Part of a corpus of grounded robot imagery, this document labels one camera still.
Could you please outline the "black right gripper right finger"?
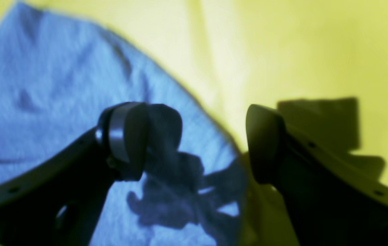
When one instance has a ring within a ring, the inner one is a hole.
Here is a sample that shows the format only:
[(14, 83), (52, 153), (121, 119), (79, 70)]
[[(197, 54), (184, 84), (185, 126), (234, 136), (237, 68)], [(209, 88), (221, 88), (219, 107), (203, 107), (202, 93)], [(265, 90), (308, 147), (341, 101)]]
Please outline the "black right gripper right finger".
[(388, 187), (322, 148), (274, 109), (249, 106), (251, 171), (283, 197), (302, 246), (388, 246)]

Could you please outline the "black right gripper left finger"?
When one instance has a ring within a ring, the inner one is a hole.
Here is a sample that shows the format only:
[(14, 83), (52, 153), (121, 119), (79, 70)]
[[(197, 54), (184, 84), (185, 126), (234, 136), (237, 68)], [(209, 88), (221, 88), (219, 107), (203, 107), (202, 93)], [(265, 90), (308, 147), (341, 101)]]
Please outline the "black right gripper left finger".
[(96, 127), (38, 167), (0, 184), (0, 245), (88, 246), (116, 181), (139, 181), (148, 107), (105, 109)]

